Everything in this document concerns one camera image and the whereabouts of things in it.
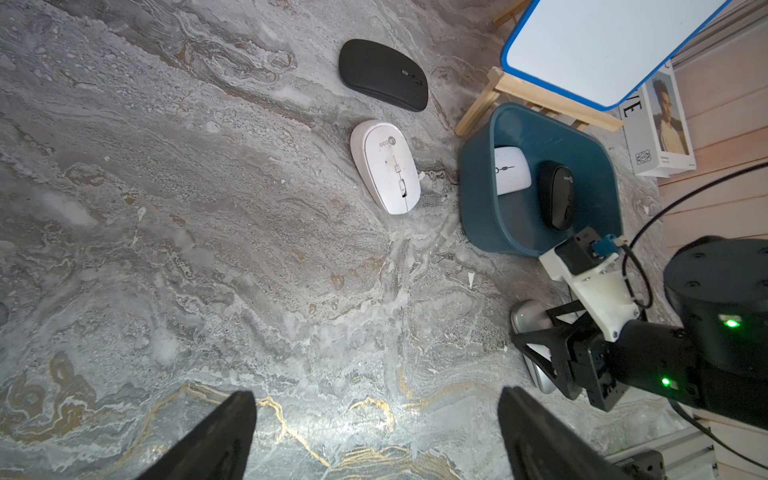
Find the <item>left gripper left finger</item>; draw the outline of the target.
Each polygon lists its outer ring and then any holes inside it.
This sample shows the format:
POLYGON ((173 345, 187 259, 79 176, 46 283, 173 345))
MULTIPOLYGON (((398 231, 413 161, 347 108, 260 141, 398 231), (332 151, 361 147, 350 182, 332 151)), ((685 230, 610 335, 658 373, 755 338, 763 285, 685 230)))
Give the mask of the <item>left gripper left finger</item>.
POLYGON ((242 479, 256 422, 254 395, 236 391, 139 479, 242 479))

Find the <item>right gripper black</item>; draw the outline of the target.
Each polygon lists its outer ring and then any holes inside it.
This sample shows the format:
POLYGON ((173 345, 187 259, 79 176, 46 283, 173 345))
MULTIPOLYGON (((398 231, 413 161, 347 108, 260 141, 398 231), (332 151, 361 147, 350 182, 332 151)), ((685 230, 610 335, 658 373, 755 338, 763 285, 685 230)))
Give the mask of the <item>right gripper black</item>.
POLYGON ((587 394, 591 406, 608 412, 628 390, 609 372, 607 343, 581 302, 545 309, 534 300, 514 307, 511 339, 522 353, 534 385, 570 400, 587 394))

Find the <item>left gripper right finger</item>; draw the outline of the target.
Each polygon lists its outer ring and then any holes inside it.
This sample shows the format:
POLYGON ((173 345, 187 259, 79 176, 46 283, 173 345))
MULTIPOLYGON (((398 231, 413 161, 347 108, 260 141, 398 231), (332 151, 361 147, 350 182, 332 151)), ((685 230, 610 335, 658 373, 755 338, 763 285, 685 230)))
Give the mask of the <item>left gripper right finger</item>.
POLYGON ((505 387, 498 422, 515 479, 626 479, 520 387, 505 387))

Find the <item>black rounded mouse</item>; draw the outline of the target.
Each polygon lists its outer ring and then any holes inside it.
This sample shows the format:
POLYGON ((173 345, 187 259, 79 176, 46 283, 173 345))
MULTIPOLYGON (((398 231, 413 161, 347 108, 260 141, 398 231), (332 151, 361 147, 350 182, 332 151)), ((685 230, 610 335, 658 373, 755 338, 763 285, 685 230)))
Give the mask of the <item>black rounded mouse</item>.
POLYGON ((537 170, 537 189, 544 224, 558 231, 569 229, 575 213, 573 171, 563 164, 543 161, 537 170))

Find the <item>slim white mouse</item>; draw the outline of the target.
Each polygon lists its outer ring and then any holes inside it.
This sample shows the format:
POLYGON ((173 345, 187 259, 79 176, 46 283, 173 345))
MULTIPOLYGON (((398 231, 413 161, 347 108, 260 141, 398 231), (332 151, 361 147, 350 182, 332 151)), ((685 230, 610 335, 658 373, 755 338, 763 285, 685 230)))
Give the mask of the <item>slim white mouse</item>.
POLYGON ((532 185, 529 164, 518 147, 495 148, 494 169, 498 196, 525 190, 532 185))

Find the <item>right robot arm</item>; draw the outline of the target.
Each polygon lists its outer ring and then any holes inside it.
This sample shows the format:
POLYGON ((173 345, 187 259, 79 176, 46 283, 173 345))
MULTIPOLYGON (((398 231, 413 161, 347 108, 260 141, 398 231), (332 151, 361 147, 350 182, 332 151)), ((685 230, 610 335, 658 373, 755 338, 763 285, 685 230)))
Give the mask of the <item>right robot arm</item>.
POLYGON ((767 425, 767 244, 704 237, 663 273, 681 325, 649 321, 616 268, 629 251, 585 230, 541 257, 573 293, 545 308, 533 300, 510 316, 513 344, 534 384, 611 410, 629 388, 758 428, 767 425))

